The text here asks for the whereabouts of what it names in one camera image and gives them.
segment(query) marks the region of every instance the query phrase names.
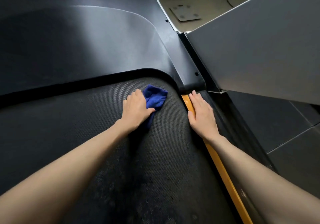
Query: gray panel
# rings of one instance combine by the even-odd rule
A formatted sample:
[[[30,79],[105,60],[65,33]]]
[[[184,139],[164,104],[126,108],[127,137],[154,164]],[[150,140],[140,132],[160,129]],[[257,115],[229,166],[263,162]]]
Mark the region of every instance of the gray panel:
[[[310,104],[291,101],[296,109],[310,122],[311,125],[320,123],[320,114]]]
[[[320,198],[320,125],[312,127],[268,155],[280,175]]]
[[[187,34],[221,89],[320,104],[320,0],[249,0]]]
[[[234,91],[228,95],[266,152],[312,126],[290,101]]]

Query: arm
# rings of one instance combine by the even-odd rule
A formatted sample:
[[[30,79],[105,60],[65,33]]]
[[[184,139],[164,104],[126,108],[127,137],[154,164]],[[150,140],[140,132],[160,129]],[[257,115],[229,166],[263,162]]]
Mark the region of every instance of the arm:
[[[196,115],[191,127],[210,142],[268,223],[320,223],[320,200],[232,145],[218,132],[210,105],[195,91],[189,95]]]
[[[1,223],[58,222],[116,144],[152,112],[137,89],[123,101],[122,118],[113,126],[4,193],[0,197]]]

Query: person's right hand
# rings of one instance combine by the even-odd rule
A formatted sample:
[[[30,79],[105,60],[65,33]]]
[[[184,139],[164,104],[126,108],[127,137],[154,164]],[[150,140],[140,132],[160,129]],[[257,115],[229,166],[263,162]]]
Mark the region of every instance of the person's right hand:
[[[195,115],[191,111],[188,112],[190,126],[200,137],[208,141],[216,140],[221,135],[218,131],[213,109],[195,91],[189,94],[189,98],[195,109]]]

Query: yellow strip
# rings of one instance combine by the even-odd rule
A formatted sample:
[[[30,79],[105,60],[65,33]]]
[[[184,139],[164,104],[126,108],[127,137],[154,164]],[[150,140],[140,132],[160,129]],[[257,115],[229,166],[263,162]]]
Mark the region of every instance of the yellow strip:
[[[193,105],[191,103],[191,100],[189,98],[188,95],[182,95],[182,99],[184,101],[184,103],[186,104],[186,107],[189,111],[193,112],[194,115],[196,114]],[[242,203],[242,200],[240,199],[240,196],[238,195],[238,192],[236,191],[230,177],[229,174],[226,171],[226,168],[223,166],[223,163],[218,155],[218,153],[212,148],[212,146],[206,141],[204,140],[204,143],[208,149],[208,152],[210,153],[210,156],[214,162],[214,165],[216,166],[223,183],[226,186],[227,191],[229,192],[229,195],[243,221],[244,224],[253,224],[245,206]]]

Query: cleaning rag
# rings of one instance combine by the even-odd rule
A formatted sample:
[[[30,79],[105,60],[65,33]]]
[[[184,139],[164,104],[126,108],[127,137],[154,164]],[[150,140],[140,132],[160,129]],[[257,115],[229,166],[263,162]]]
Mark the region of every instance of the cleaning rag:
[[[167,98],[167,94],[168,91],[149,84],[143,91],[143,96],[146,98],[146,108],[154,108],[155,111],[160,110]],[[150,129],[154,116],[155,112],[146,119],[145,127],[147,129]]]

